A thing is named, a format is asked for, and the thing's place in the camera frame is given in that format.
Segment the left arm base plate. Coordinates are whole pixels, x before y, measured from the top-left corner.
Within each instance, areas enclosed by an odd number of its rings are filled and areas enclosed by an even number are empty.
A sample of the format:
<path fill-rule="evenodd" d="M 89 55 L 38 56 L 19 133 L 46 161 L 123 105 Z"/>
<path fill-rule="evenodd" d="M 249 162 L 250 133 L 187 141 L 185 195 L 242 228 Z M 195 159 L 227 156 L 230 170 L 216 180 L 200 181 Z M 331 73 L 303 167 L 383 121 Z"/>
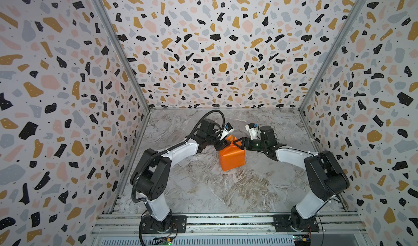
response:
<path fill-rule="evenodd" d="M 142 234 L 184 234 L 187 227 L 186 215 L 168 215 L 163 221 L 157 221 L 151 216 L 142 218 L 140 230 Z"/>

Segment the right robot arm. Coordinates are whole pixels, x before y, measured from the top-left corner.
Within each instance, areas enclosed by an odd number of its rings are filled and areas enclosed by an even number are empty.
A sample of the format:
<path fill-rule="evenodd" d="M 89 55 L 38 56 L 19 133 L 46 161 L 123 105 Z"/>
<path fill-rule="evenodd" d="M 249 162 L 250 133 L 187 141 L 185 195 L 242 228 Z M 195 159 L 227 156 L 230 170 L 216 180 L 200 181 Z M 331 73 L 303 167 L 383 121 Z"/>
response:
<path fill-rule="evenodd" d="M 349 187 L 348 177 L 332 152 L 310 152 L 279 143 L 270 126 L 257 129 L 254 124 L 249 124 L 246 130 L 250 137 L 233 141 L 236 147 L 260 152 L 276 162 L 288 163 L 305 170 L 309 182 L 308 193 L 292 208 L 292 221 L 300 223 L 311 219 L 328 201 Z"/>

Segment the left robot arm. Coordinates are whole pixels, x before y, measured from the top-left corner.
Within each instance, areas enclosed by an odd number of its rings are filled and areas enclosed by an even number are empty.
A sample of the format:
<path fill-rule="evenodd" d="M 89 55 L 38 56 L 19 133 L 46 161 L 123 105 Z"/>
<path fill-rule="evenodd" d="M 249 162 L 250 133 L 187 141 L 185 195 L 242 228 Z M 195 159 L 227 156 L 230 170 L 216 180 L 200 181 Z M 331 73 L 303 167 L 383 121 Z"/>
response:
<path fill-rule="evenodd" d="M 164 191 L 172 166 L 201 153 L 208 146 L 220 151 L 230 144 L 227 137 L 234 131 L 233 126 L 225 123 L 216 130 L 217 125 L 211 119 L 201 119 L 180 143 L 162 150 L 147 149 L 142 154 L 130 179 L 131 200 L 144 203 L 155 221 L 165 222 L 171 219 L 172 210 L 165 200 Z"/>

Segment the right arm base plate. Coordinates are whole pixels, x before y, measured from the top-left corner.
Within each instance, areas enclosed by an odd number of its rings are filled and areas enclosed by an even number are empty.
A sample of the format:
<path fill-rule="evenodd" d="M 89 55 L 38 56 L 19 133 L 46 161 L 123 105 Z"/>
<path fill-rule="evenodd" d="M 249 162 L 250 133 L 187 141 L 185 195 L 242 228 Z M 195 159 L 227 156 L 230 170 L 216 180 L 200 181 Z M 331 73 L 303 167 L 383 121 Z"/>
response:
<path fill-rule="evenodd" d="M 277 233 L 320 231 L 316 217 L 303 219 L 297 214 L 275 214 L 273 215 L 273 226 Z"/>

